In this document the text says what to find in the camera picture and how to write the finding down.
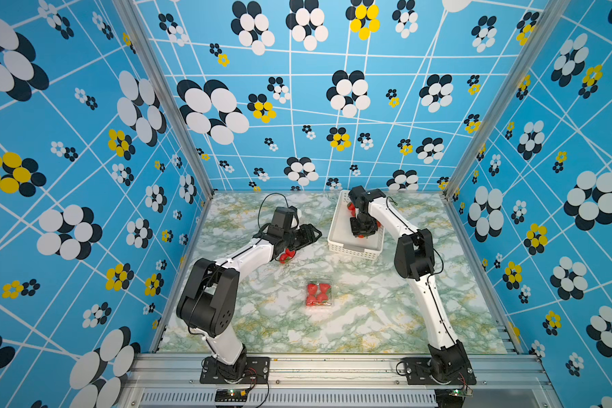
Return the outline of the clear plastic clamshell container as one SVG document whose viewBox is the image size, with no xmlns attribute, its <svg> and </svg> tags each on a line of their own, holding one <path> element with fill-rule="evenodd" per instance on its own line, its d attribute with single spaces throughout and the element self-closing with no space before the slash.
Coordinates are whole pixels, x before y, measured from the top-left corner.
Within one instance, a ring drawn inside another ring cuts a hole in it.
<svg viewBox="0 0 612 408">
<path fill-rule="evenodd" d="M 307 307 L 332 306 L 332 285 L 328 282 L 309 282 L 306 285 L 305 305 Z"/>
</svg>

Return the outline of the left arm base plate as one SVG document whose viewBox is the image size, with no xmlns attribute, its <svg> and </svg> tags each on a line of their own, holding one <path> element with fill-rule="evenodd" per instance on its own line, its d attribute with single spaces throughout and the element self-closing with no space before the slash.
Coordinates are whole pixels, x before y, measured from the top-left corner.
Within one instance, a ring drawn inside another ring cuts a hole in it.
<svg viewBox="0 0 612 408">
<path fill-rule="evenodd" d="M 202 360 L 201 384 L 267 384 L 270 374 L 270 358 L 245 357 L 234 365 L 226 365 L 212 356 Z"/>
</svg>

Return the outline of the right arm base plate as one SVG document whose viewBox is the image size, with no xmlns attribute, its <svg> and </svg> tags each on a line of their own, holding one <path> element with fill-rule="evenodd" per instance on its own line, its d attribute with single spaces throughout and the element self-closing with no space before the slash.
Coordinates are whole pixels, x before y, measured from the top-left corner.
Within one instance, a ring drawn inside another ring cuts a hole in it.
<svg viewBox="0 0 612 408">
<path fill-rule="evenodd" d="M 432 357 L 407 357 L 400 360 L 395 371 L 409 385 L 474 386 L 477 379 L 467 359 L 444 362 Z"/>
</svg>

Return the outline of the white perforated plastic basket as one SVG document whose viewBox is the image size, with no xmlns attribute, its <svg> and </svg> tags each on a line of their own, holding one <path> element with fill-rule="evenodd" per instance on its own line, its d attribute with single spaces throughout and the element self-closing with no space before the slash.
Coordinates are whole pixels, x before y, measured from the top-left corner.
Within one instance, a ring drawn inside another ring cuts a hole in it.
<svg viewBox="0 0 612 408">
<path fill-rule="evenodd" d="M 365 216 L 359 219 L 349 193 L 342 190 L 339 194 L 327 238 L 328 248 L 334 253 L 375 261 L 384 247 L 384 228 L 378 224 L 370 227 Z"/>
</svg>

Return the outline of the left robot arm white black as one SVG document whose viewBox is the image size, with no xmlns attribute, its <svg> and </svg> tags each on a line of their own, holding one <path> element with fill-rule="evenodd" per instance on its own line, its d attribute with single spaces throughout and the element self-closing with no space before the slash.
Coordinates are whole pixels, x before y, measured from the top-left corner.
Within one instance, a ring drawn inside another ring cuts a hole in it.
<svg viewBox="0 0 612 408">
<path fill-rule="evenodd" d="M 296 207 L 277 207 L 272 221 L 261 226 L 246 246 L 216 260 L 200 258 L 193 263 L 176 316 L 189 333 L 203 337 L 223 378 L 238 381 L 247 369 L 247 348 L 231 326 L 240 281 L 321 237 L 315 226 L 301 223 Z"/>
</svg>

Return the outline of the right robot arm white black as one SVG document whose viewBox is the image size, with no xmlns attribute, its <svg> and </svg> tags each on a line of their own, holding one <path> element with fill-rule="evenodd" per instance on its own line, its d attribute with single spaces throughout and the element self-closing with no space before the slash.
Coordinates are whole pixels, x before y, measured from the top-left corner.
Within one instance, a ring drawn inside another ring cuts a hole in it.
<svg viewBox="0 0 612 408">
<path fill-rule="evenodd" d="M 443 306 L 436 282 L 433 235 L 408 221 L 381 190 L 354 187 L 348 193 L 355 215 L 353 236 L 368 237 L 384 228 L 396 241 L 394 268 L 411 286 L 424 319 L 430 358 L 430 375 L 439 384 L 456 379 L 470 362 Z"/>
</svg>

